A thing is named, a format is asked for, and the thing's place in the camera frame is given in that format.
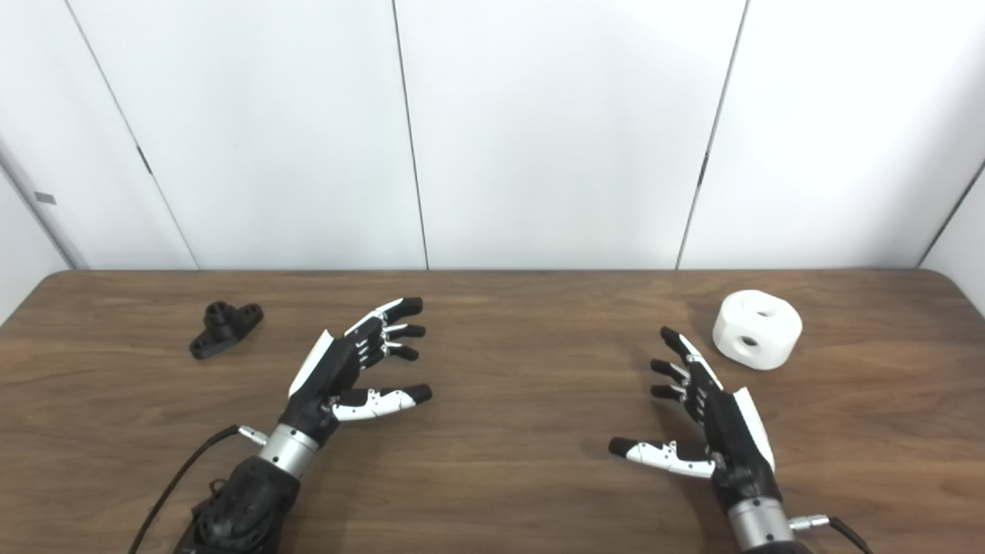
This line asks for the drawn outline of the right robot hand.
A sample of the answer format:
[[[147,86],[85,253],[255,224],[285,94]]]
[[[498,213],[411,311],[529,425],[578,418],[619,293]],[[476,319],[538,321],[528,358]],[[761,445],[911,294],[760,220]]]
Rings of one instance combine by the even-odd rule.
[[[725,389],[704,355],[682,333],[663,326],[660,337],[680,361],[651,360],[652,371],[672,382],[652,385],[650,394],[681,405],[703,432],[703,444],[613,437],[609,452],[678,476],[710,481],[724,512],[757,498],[782,502],[773,448],[750,391]]]

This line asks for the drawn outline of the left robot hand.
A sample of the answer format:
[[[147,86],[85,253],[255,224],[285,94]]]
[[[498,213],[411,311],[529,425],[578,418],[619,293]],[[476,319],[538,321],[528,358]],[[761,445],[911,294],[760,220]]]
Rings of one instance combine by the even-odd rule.
[[[323,331],[289,387],[278,424],[292,437],[311,439],[321,449],[341,423],[379,418],[432,399],[432,389],[425,383],[356,387],[363,372],[389,357],[418,360],[419,352],[400,339],[425,336],[425,327],[403,322],[422,310],[420,297],[394,299],[366,313],[341,336]]]

